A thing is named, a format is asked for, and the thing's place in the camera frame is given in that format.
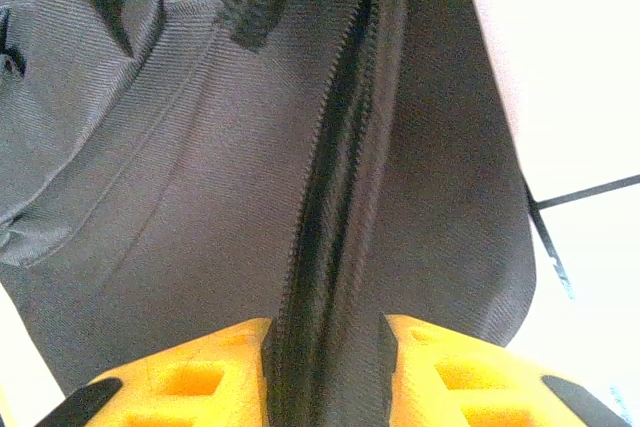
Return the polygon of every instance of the yellow object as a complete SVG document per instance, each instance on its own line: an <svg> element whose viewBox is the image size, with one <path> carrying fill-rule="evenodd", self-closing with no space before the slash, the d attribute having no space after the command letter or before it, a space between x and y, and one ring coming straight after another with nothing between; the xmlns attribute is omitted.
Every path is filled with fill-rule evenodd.
<svg viewBox="0 0 640 427"><path fill-rule="evenodd" d="M267 425L260 350L270 322L243 322L105 372L95 381L124 385L87 427Z"/></svg>
<svg viewBox="0 0 640 427"><path fill-rule="evenodd" d="M543 383L552 372L411 317L387 320L397 340L392 427L585 425ZM261 346L270 322L250 320L104 373L94 382L123 385L87 427L267 427Z"/></svg>
<svg viewBox="0 0 640 427"><path fill-rule="evenodd" d="M13 418L9 407L11 407L9 400L0 385L0 414L2 414L2 421L5 425L16 425L16 421Z"/></svg>
<svg viewBox="0 0 640 427"><path fill-rule="evenodd" d="M553 374L505 349L402 315L392 427L583 427L541 380Z"/></svg>

